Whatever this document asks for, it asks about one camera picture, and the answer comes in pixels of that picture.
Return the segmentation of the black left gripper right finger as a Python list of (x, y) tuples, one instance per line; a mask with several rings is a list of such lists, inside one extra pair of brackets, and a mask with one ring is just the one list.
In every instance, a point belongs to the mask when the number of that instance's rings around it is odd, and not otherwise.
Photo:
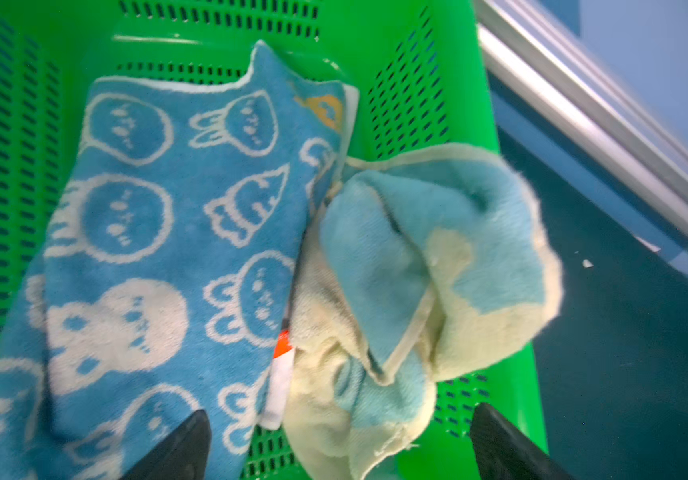
[(573, 480), (491, 404), (476, 406), (469, 436), (482, 480)]

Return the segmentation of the teal yellow patterned towel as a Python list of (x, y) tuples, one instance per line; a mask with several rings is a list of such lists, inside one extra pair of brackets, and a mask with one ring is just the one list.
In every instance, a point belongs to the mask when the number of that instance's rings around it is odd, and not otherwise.
[(562, 267), (530, 185), (451, 143), (348, 160), (296, 270), (283, 428), (314, 479), (363, 479), (423, 434), (440, 382), (521, 351)]

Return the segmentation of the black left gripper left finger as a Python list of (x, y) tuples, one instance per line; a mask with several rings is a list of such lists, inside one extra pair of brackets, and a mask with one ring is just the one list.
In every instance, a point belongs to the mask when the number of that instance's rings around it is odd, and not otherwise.
[(211, 447), (205, 410), (193, 412), (121, 480), (203, 480)]

